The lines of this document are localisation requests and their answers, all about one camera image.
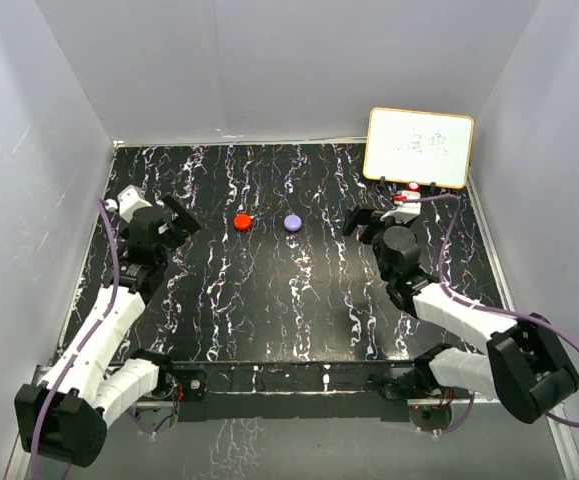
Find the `orange earbud charging case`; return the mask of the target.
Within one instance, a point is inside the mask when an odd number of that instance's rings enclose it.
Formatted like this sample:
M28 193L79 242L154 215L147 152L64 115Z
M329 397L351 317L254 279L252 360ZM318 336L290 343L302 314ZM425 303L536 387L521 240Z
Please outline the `orange earbud charging case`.
M234 228L240 232L248 231L252 227L252 223L252 217L244 213L237 214L233 219Z

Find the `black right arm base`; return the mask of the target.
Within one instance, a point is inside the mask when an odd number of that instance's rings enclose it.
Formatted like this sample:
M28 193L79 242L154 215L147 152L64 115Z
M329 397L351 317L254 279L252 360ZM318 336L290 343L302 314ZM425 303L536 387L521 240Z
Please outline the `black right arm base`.
M414 367L390 367L372 373L368 385L387 400L434 399L440 405L448 405L451 400L470 397L466 389L440 386L429 374Z

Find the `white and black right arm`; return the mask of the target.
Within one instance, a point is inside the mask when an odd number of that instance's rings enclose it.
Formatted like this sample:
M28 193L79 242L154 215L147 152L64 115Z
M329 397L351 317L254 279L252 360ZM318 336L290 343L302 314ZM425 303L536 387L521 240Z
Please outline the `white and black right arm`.
M356 206L345 213L342 234L357 227L371 247L386 291L397 309L437 325L476 348L471 354L441 344L414 361L415 385L435 397L448 387L497 399L517 420L531 424L579 390L579 374L548 321L483 310L481 304L447 293L420 265L413 218Z

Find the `purple charging case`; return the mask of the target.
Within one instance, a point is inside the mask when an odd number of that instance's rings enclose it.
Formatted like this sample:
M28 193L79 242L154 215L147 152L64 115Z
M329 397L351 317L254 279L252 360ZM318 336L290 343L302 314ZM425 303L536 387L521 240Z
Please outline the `purple charging case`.
M302 228L303 221L299 215L290 214L284 218L283 225L286 231L295 233Z

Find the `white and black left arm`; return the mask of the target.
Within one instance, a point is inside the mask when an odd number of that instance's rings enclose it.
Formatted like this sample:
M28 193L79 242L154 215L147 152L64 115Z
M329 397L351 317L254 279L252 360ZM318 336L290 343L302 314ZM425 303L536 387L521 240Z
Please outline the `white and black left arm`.
M135 186L115 206L125 226L113 231L106 204L99 204L112 268L88 317L60 359L37 384L18 390L14 407L20 441L39 474L40 457L87 467L100 454L109 427L141 397L169 396L176 376L167 354L135 351L109 368L132 325L165 282L173 251L200 230L172 195L153 205Z

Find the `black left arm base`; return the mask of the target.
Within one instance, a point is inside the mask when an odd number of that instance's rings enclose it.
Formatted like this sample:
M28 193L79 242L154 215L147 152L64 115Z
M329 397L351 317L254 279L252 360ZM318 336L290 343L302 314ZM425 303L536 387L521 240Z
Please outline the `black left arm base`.
M196 367L173 363L161 368L153 391L142 395L140 401L201 402L207 394L207 374Z

